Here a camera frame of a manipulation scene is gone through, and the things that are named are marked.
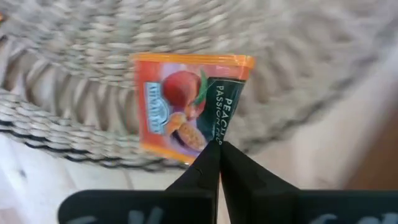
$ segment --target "woven basket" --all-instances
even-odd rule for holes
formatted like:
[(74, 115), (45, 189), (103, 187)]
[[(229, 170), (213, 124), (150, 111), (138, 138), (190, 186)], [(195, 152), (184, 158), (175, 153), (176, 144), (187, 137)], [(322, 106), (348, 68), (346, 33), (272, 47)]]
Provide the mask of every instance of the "woven basket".
[(148, 171), (186, 165), (139, 148), (130, 54), (255, 56), (226, 137), (250, 152), (374, 73), (398, 30), (396, 0), (0, 0), (0, 11), (0, 131)]

